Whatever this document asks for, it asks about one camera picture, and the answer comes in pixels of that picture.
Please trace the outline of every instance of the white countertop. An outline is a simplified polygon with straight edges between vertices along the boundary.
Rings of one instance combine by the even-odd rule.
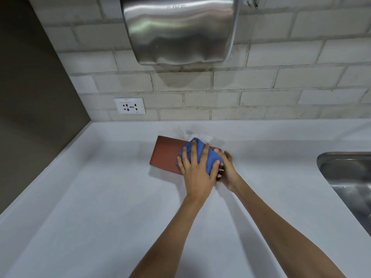
[[[148,165],[157,135],[165,135],[198,136],[228,150],[237,171],[273,210],[347,277],[368,278],[371,237],[316,160],[329,151],[371,151],[370,125],[370,120],[93,123],[0,216],[2,258],[14,246],[9,242],[19,241],[11,233],[21,222],[17,218],[47,210],[41,187],[59,193],[37,218],[32,236],[22,235],[29,237],[24,248],[19,243],[18,253],[8,253],[14,259],[8,262],[12,267],[4,265],[4,277],[128,276],[185,196],[181,176]],[[74,163],[74,175],[54,192],[56,172],[77,157],[82,161]],[[218,184],[191,229],[178,277],[285,275],[241,203]]]

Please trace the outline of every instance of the blue cloth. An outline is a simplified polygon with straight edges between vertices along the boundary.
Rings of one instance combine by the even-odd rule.
[[[191,162],[191,149],[192,149],[192,141],[193,140],[195,140],[196,143],[197,143],[197,163],[199,164],[200,159],[201,159],[202,150],[204,149],[205,144],[196,137],[186,144],[185,147],[187,148],[187,155],[188,155],[189,162]],[[183,149],[181,149],[179,151],[180,158],[182,158],[182,153],[183,153]],[[223,159],[219,157],[218,153],[209,149],[209,154],[207,156],[207,162],[206,162],[206,172],[207,172],[207,174],[210,174],[211,169],[213,167],[213,164],[216,160],[219,160],[220,163],[223,162]]]

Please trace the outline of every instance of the hand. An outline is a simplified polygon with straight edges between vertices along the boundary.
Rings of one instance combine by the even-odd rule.
[[[220,166],[220,169],[224,172],[221,172],[221,177],[218,178],[218,181],[223,183],[229,191],[235,192],[235,185],[241,179],[240,175],[236,172],[233,166],[233,158],[231,154],[227,151],[224,153],[219,149],[214,149],[216,153],[223,159],[223,164]]]
[[[191,201],[197,201],[203,205],[209,197],[211,190],[216,183],[216,177],[219,172],[220,161],[216,160],[211,169],[210,175],[206,172],[206,162],[209,152],[207,143],[202,150],[200,163],[197,163],[196,141],[192,142],[191,163],[188,160],[187,148],[183,148],[182,158],[178,157],[179,168],[183,174],[185,188],[187,189],[186,198]]]

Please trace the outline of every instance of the electrical outlet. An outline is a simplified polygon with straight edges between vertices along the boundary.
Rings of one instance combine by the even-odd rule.
[[[142,98],[114,98],[116,109],[122,115],[145,115]]]

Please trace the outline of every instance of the person's right hand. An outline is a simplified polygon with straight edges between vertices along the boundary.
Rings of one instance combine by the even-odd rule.
[[[220,166],[221,170],[224,172],[221,173],[221,177],[217,180],[225,185],[229,191],[235,192],[235,186],[238,184],[239,180],[241,179],[240,175],[236,172],[233,166],[233,158],[231,154],[227,151],[224,153],[219,149],[214,149],[216,153],[223,159],[223,164]]]

